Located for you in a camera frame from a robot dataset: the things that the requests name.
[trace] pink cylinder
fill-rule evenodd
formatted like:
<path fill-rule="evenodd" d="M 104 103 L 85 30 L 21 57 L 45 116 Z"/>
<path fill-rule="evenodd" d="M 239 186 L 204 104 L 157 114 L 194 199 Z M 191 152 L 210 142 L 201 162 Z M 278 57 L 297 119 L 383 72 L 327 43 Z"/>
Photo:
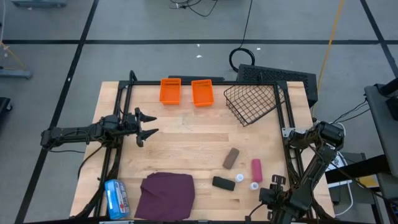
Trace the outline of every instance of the pink cylinder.
<path fill-rule="evenodd" d="M 262 182 L 261 162 L 259 159 L 251 161 L 251 172 L 254 182 Z"/>

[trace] black wire basket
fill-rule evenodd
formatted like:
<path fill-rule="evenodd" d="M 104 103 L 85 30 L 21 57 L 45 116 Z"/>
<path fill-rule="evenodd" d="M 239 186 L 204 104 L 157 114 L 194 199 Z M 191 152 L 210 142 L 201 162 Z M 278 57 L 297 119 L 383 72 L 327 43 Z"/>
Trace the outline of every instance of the black wire basket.
<path fill-rule="evenodd" d="M 224 96 L 227 107 L 244 127 L 275 109 L 278 101 L 284 102 L 284 92 L 278 85 L 235 85 L 225 90 Z"/>

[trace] orange bin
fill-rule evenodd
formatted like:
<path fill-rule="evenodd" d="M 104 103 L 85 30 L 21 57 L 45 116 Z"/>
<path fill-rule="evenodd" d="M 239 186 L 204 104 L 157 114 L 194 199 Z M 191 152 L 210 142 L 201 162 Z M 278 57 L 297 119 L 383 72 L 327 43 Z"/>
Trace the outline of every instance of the orange bin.
<path fill-rule="evenodd" d="M 192 98 L 195 106 L 210 106 L 214 103 L 211 80 L 192 81 Z"/>
<path fill-rule="evenodd" d="M 180 104 L 181 79 L 163 78 L 160 83 L 159 101 L 164 105 Z"/>

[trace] blue package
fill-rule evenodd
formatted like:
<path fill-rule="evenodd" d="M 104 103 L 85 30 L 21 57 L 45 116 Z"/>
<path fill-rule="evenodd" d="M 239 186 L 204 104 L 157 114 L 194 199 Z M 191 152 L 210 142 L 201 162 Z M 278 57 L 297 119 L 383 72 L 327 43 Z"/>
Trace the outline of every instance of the blue package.
<path fill-rule="evenodd" d="M 120 180 L 105 182 L 105 194 L 112 220 L 130 216 L 129 199 L 123 182 Z"/>

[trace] concrete floor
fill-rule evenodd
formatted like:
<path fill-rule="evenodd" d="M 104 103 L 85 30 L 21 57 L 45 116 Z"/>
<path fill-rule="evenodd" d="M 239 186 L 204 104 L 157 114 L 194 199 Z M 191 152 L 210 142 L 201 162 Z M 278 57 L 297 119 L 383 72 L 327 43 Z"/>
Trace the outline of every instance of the concrete floor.
<path fill-rule="evenodd" d="M 17 8 L 7 2 L 4 39 L 78 40 L 92 0 L 69 0 L 62 9 Z M 213 1 L 198 5 L 203 13 Z M 395 0 L 368 1 L 386 40 L 398 39 Z M 100 0 L 88 40 L 241 39 L 249 1 L 220 0 L 211 16 L 202 18 L 187 10 L 171 10 L 166 0 Z M 327 40 L 338 1 L 254 0 L 247 39 Z M 359 0 L 346 1 L 338 40 L 377 40 Z M 101 82 L 125 80 L 133 69 L 139 80 L 169 75 L 219 76 L 234 80 L 228 63 L 237 44 L 85 45 L 63 107 L 59 126 L 91 122 Z M 0 96 L 10 97 L 14 109 L 0 132 L 0 223 L 15 220 L 40 152 L 40 132 L 48 128 L 77 45 L 10 45 L 34 74 L 31 80 L 0 79 Z M 250 44 L 256 65 L 320 72 L 327 45 Z M 398 57 L 398 46 L 388 46 Z M 235 64 L 249 63 L 237 54 Z M 10 57 L 2 66 L 13 67 Z M 324 73 L 315 116 L 332 121 L 363 99 L 366 85 L 385 83 L 394 74 L 379 44 L 334 45 Z M 346 152 L 382 153 L 370 113 L 345 123 Z M 84 144 L 62 149 L 83 151 Z M 30 204 L 26 221 L 67 218 L 76 187 L 77 168 L 83 155 L 49 154 Z M 336 212 L 347 205 L 336 207 Z M 342 220 L 374 222 L 369 205 L 356 205 Z"/>

